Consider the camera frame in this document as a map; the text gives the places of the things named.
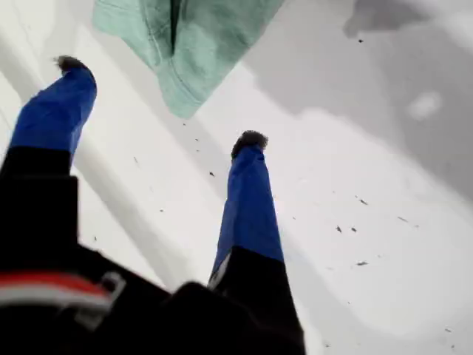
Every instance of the light green fabric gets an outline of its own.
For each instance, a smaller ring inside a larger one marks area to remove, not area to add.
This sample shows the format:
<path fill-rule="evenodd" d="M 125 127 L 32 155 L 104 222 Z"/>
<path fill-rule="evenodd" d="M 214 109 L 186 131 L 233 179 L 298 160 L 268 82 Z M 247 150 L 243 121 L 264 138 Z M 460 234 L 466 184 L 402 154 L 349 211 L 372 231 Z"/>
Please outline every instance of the light green fabric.
<path fill-rule="evenodd" d="M 93 23 L 121 37 L 156 73 L 170 110 L 188 118 L 258 40 L 283 1 L 95 0 Z"/>

